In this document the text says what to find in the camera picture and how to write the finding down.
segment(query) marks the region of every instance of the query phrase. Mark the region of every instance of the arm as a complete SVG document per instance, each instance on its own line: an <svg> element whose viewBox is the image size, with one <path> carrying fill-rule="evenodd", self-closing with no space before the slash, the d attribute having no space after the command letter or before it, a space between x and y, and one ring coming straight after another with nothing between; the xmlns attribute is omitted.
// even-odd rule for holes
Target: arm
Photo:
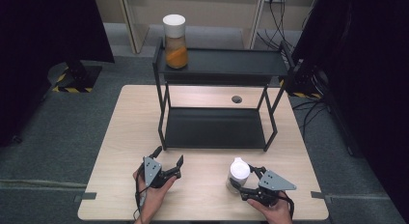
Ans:
<svg viewBox="0 0 409 224"><path fill-rule="evenodd" d="M280 196L286 197L285 193L281 192ZM288 202L279 199L277 204L273 207L266 207L260 202L253 199L247 200L247 203L260 211L269 224L291 224L292 220L289 215Z"/></svg>
<svg viewBox="0 0 409 224"><path fill-rule="evenodd" d="M133 178L136 179L136 172L133 173ZM153 219L154 215L162 206L163 200L165 199L166 192L172 187L172 184L177 180L176 176L171 177L168 181L160 188L148 188L147 197L142 206L142 211L140 211L139 217L135 220L135 224L148 224ZM145 188L144 180L139 178L139 187Z"/></svg>

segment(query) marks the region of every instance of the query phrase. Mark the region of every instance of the bottle with orange contents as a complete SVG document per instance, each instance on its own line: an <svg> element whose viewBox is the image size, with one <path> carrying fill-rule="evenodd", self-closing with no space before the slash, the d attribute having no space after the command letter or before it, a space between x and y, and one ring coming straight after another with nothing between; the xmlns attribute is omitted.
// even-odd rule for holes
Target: bottle with orange contents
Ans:
<svg viewBox="0 0 409 224"><path fill-rule="evenodd" d="M185 21L180 14L168 14L163 18L166 63L174 69L187 65Z"/></svg>

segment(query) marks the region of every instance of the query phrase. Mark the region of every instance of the white lid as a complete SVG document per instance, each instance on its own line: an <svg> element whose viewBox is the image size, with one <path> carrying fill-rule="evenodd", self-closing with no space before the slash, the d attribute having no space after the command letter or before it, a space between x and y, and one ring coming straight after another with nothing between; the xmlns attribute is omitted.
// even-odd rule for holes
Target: white lid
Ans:
<svg viewBox="0 0 409 224"><path fill-rule="evenodd" d="M250 175L250 167L240 157L236 157L231 165L231 172L238 180L247 179Z"/></svg>
<svg viewBox="0 0 409 224"><path fill-rule="evenodd" d="M163 17L165 35L170 38L180 38L184 35L186 19L180 14L168 14Z"/></svg>

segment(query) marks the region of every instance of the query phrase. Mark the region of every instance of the light wood tabletop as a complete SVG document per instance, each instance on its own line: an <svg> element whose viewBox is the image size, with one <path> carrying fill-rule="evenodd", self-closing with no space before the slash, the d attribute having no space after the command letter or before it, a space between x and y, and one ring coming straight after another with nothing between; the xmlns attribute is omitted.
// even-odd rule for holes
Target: light wood tabletop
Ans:
<svg viewBox="0 0 409 224"><path fill-rule="evenodd" d="M261 90L172 86L170 95L173 106L247 108L257 106ZM278 91L268 89L270 99ZM242 102L232 102L233 96L241 96ZM268 137L272 128L266 110L264 104L260 116L264 135ZM123 87L86 189L86 193L96 196L81 202L78 211L81 219L133 219L137 208L132 173L144 156L161 145L157 131L159 116L155 86ZM321 190L287 97L281 98L274 117L278 134L267 152L179 148L162 151L155 160L162 164L163 170L175 167L182 154L184 163L181 178L169 190L154 220L265 220L261 213L241 201L239 194L226 188L230 165L237 156L255 167L264 166L297 186L296 190L287 192L295 203L294 220L326 219L328 210L324 200L312 197L312 192ZM252 174L244 186L257 188L258 181Z"/></svg>

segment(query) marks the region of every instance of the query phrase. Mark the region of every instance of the person's left hand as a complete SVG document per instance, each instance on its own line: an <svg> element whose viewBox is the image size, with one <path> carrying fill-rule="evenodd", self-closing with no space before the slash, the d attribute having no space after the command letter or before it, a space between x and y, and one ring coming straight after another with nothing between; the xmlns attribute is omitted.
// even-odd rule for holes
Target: person's left hand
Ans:
<svg viewBox="0 0 409 224"><path fill-rule="evenodd" d="M133 173L133 179L136 181L136 176L137 172L135 171ZM139 210L140 215L136 219L135 224L142 224L142 223L150 223L150 221L153 219L154 215L157 213L157 211L160 209L162 206L163 200L165 199L166 192L172 187L174 182L177 180L176 176L173 176L168 179L168 181L163 184L162 187L160 188L148 188L146 190L146 198L144 205L141 207L142 210ZM142 191L146 188L145 186L145 180L139 176L138 179L139 183L139 191Z"/></svg>

